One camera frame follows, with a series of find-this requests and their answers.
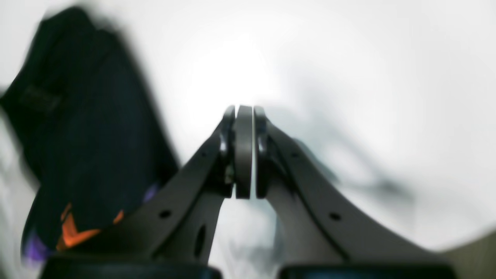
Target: purple patch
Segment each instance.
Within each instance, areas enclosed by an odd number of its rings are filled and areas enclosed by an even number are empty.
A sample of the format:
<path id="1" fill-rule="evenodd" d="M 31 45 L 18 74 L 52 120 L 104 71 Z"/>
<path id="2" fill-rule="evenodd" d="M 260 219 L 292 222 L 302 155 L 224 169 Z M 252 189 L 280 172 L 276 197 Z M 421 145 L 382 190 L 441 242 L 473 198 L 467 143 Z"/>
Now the purple patch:
<path id="1" fill-rule="evenodd" d="M 48 249 L 41 241 L 40 237 L 34 230 L 28 236 L 26 246 L 24 247 L 24 256 L 33 262 L 42 262 L 46 260 L 52 251 Z"/>
<path id="2" fill-rule="evenodd" d="M 145 192 L 143 203 L 147 203 L 149 200 L 151 200 L 157 194 L 159 189 L 160 187 L 158 183 L 155 183 L 150 188 L 148 188 L 148 190 L 146 190 Z"/>

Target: black bag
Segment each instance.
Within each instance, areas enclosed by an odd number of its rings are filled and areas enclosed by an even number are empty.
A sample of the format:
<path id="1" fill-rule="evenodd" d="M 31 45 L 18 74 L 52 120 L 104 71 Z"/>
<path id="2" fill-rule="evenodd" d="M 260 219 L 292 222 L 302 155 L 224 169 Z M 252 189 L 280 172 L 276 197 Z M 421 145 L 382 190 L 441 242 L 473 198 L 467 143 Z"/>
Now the black bag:
<path id="1" fill-rule="evenodd" d="M 178 170 L 120 39 L 80 8 L 40 23 L 0 105 L 41 185 L 23 244 L 36 228 L 53 250 L 68 203 L 78 229 L 105 228 Z"/>

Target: metal bracket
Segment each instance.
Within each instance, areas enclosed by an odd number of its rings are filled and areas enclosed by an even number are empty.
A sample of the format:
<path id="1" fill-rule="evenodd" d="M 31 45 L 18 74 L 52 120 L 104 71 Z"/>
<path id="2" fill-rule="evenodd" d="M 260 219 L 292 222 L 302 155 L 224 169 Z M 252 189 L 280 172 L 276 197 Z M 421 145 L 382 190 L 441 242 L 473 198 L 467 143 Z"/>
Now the metal bracket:
<path id="1" fill-rule="evenodd" d="M 203 266 L 197 278 L 218 278 L 206 265 L 220 206 L 233 182 L 236 197 L 249 198 L 253 140 L 256 196 L 271 203 L 284 228 L 280 278 L 455 278 L 443 258 L 384 228 L 342 196 L 263 108 L 252 113 L 241 106 L 234 115 L 229 107 L 212 136 L 150 202 L 50 259 L 42 279 L 62 276 L 54 270 L 70 278 L 118 278 L 132 266 L 139 272 L 127 275 L 192 278 L 184 264 L 191 270 Z M 171 275 L 152 277 L 163 274 L 157 262 Z M 179 262 L 174 269 L 171 263 Z"/>

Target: black fabric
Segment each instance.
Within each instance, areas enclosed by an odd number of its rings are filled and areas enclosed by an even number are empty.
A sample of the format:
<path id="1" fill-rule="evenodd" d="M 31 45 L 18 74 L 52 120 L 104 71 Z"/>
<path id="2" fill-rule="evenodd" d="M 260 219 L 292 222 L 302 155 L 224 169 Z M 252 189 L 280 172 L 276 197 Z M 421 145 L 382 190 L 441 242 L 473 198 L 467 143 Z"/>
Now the black fabric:
<path id="1" fill-rule="evenodd" d="M 109 226 L 178 170 L 122 42 L 78 7 L 40 23 L 0 105 L 41 184 L 23 242 L 54 249 L 69 202 L 79 230 Z"/>

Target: white background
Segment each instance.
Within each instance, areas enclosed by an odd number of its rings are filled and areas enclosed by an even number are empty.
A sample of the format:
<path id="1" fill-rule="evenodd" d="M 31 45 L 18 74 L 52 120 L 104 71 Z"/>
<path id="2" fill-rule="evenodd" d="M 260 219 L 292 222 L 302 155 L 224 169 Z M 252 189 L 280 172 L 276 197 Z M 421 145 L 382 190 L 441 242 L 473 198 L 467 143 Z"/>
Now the white background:
<path id="1" fill-rule="evenodd" d="M 44 14 L 71 3 L 0 0 L 0 88 L 20 70 Z M 181 163 L 228 105 L 262 105 L 337 174 L 348 198 L 415 243 L 444 250 L 494 227 L 493 1 L 84 4 L 127 38 Z M 8 122 L 0 124 L 0 247 L 13 262 L 33 182 Z M 263 263 L 277 261 L 267 252 L 274 225 L 266 202 L 226 201 L 210 263 L 226 278 L 273 276 Z"/>

